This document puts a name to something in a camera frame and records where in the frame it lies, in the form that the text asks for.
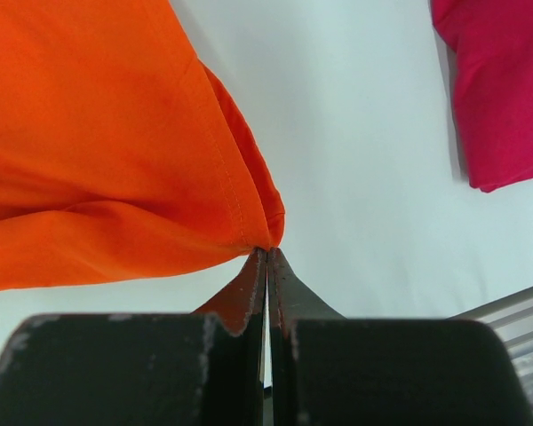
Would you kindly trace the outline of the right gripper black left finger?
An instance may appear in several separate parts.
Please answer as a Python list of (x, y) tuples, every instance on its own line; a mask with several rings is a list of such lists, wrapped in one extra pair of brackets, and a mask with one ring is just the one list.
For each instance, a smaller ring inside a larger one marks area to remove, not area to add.
[(0, 425), (260, 425), (267, 254), (189, 314), (43, 314), (0, 355)]

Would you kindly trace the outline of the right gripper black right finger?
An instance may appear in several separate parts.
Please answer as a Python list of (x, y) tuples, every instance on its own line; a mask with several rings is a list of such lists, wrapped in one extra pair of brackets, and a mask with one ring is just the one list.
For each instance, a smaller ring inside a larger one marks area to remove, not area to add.
[(267, 256), (277, 425), (533, 425), (503, 342), (469, 319), (348, 319)]

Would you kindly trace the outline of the orange t shirt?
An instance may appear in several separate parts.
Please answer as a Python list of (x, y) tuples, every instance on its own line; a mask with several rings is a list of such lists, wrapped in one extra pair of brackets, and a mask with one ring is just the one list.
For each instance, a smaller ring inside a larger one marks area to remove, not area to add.
[(284, 221), (169, 2), (0, 1), (0, 291), (196, 272)]

